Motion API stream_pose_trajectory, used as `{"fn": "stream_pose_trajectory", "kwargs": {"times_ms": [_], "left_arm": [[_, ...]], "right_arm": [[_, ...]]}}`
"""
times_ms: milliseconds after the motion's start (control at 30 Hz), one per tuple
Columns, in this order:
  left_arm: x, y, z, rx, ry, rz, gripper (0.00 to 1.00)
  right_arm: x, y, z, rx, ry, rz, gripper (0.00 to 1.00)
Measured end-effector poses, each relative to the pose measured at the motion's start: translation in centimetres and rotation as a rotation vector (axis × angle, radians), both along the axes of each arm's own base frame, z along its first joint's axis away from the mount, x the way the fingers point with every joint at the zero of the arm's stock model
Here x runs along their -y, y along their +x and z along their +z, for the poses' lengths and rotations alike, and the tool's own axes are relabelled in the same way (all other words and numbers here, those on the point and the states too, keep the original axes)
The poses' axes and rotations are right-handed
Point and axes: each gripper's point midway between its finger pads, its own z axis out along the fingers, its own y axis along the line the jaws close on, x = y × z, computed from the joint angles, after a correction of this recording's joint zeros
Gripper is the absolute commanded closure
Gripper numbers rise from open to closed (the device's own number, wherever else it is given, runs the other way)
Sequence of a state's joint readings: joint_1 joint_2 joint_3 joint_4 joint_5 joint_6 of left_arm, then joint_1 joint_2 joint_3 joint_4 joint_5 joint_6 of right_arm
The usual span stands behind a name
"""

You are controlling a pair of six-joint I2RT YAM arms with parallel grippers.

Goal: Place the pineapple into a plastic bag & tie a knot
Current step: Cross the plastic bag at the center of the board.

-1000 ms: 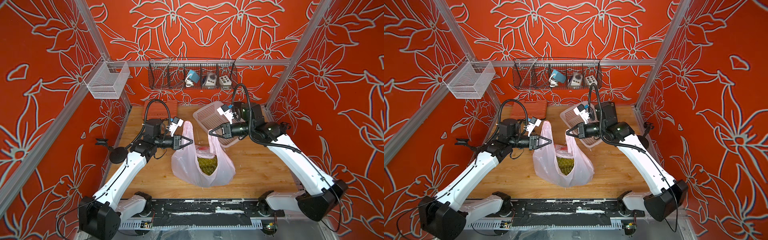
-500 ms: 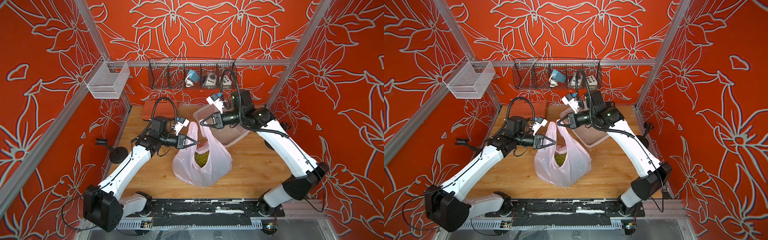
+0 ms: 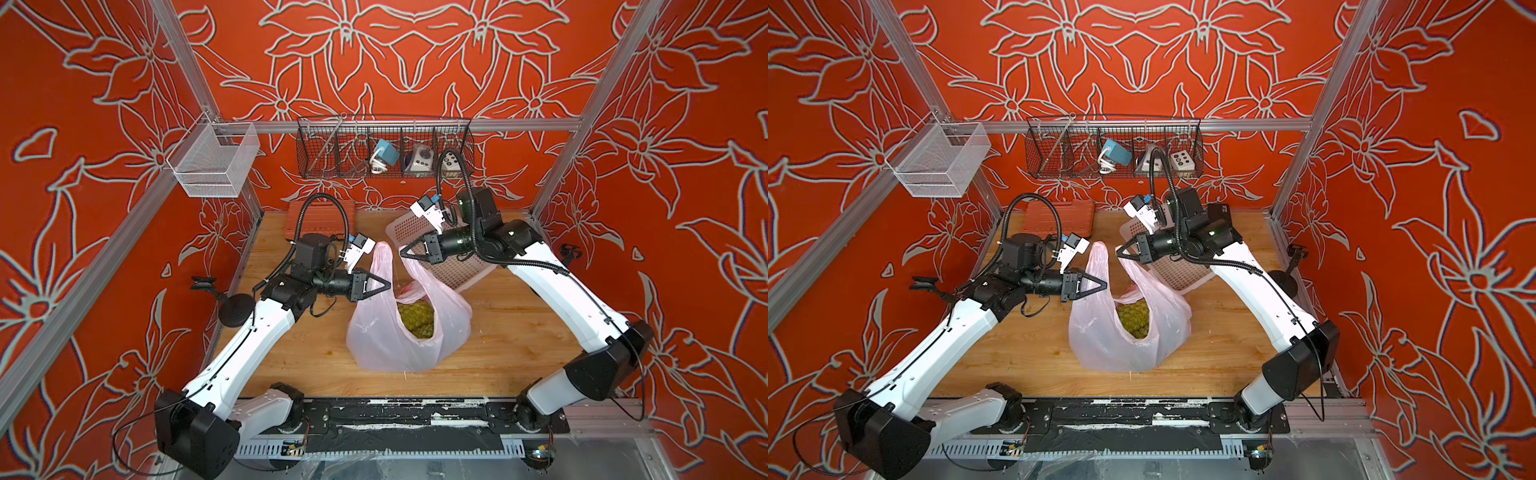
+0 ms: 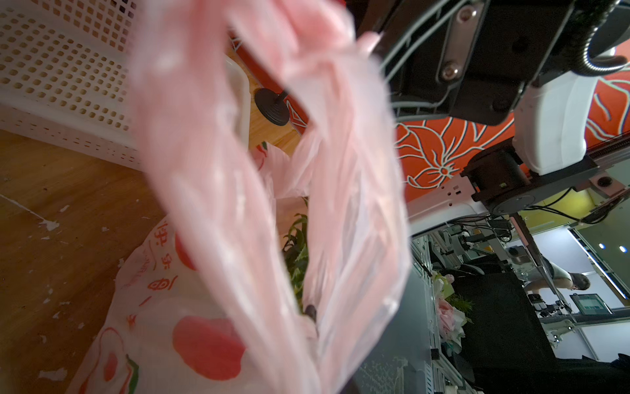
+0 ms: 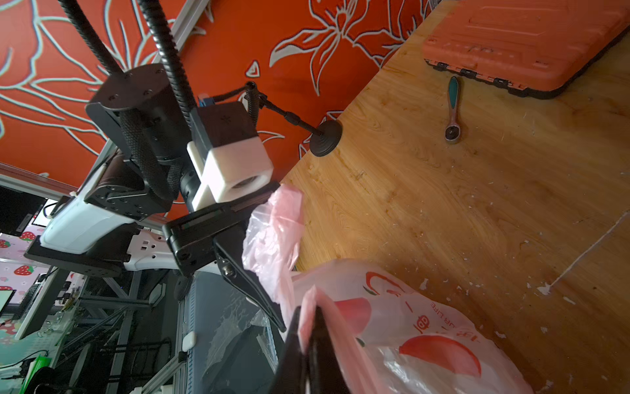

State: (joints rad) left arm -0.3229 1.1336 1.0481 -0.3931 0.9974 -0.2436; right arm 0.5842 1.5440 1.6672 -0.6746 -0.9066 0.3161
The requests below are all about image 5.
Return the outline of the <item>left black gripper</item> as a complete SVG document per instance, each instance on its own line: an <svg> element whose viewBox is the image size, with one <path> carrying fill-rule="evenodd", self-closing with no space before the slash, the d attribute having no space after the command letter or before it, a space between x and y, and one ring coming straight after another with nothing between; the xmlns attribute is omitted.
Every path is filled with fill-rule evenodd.
<svg viewBox="0 0 630 394"><path fill-rule="evenodd" d="M190 277L202 267L217 262L223 278L257 305L279 329L285 332L280 305L272 301L258 276L244 268L244 231L226 231L248 223L251 213L268 201L280 187L271 182L254 193L226 203L216 203L189 213L162 226L180 273Z"/></svg>

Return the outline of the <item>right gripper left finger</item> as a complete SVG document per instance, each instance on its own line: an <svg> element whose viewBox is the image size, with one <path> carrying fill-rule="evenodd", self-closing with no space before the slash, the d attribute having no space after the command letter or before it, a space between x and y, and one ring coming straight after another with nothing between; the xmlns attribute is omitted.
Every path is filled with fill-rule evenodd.
<svg viewBox="0 0 630 394"><path fill-rule="evenodd" d="M304 355L298 334L300 310L295 308L286 332L285 346L279 359L269 394L304 394L306 392L307 357Z"/></svg>

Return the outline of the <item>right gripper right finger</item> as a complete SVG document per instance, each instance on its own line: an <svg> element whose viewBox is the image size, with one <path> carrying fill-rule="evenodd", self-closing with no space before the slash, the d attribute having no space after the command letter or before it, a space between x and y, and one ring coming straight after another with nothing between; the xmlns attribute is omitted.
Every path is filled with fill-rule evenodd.
<svg viewBox="0 0 630 394"><path fill-rule="evenodd" d="M315 310L307 357L308 385L311 393L350 394L320 307Z"/></svg>

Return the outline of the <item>pink plastic bag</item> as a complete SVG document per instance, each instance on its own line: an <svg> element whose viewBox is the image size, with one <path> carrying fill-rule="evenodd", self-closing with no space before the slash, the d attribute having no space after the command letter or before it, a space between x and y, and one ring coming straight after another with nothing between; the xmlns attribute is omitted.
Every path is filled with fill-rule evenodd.
<svg viewBox="0 0 630 394"><path fill-rule="evenodd" d="M352 393L529 393L515 364L459 310L368 263L334 259L294 271L305 222L303 193L280 186L249 220L242 254L302 353L323 317Z"/></svg>

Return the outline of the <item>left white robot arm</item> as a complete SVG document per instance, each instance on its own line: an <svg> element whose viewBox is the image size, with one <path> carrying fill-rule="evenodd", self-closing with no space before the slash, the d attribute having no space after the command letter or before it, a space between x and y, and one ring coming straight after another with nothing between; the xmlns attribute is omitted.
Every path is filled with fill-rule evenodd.
<svg viewBox="0 0 630 394"><path fill-rule="evenodd" d="M249 219L278 187L244 105L195 108L187 123L166 70L149 64L108 77L86 111L115 150L54 210L26 256L90 277L217 274L284 330L279 306L242 260Z"/></svg>

